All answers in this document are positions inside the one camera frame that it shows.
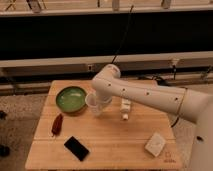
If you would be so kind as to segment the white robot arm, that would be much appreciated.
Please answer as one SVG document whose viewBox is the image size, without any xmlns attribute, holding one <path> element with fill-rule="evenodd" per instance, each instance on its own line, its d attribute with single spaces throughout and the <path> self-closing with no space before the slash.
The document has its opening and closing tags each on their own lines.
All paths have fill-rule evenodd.
<svg viewBox="0 0 213 171">
<path fill-rule="evenodd" d="M 188 171 L 213 171 L 213 95 L 190 90 L 141 84 L 120 79 L 114 64 L 106 65 L 92 79 L 92 87 L 103 103 L 118 96 L 177 115 L 196 125 Z"/>
</svg>

